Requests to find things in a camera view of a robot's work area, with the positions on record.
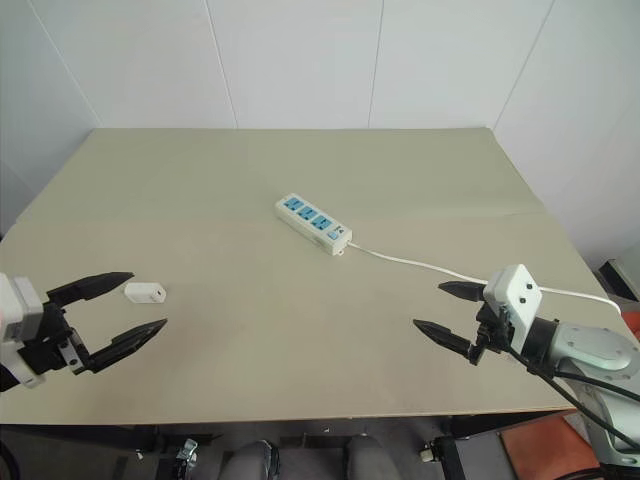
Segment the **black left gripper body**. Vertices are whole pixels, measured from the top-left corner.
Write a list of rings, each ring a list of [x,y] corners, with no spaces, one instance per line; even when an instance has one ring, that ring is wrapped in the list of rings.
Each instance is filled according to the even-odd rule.
[[[38,375],[69,368],[75,375],[91,370],[90,354],[76,330],[65,319],[65,309],[49,301],[36,336],[18,351]]]

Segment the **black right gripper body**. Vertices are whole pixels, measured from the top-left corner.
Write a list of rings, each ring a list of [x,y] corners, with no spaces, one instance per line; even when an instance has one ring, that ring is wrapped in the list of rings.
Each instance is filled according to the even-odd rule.
[[[472,344],[468,351],[468,360],[472,365],[480,362],[486,350],[497,354],[510,351],[514,327],[504,305],[499,305],[497,310],[494,310],[485,301],[476,315],[476,321],[479,323],[476,343]]]

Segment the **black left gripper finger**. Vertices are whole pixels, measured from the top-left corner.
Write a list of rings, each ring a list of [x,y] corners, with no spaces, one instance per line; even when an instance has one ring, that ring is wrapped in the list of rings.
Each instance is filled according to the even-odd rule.
[[[109,345],[89,355],[85,369],[99,373],[127,358],[156,336],[166,323],[166,319],[148,322],[114,337]]]
[[[133,272],[107,272],[81,278],[46,293],[48,300],[58,306],[88,301],[102,296],[134,277]]]

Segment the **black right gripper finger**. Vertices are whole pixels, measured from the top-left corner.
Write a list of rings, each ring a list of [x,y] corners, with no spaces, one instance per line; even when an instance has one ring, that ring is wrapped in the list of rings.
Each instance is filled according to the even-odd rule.
[[[413,324],[418,330],[437,345],[444,347],[461,356],[468,356],[471,342],[451,332],[450,329],[430,321],[414,319]]]
[[[448,281],[438,285],[438,288],[450,295],[471,302],[484,300],[485,286],[471,281]]]

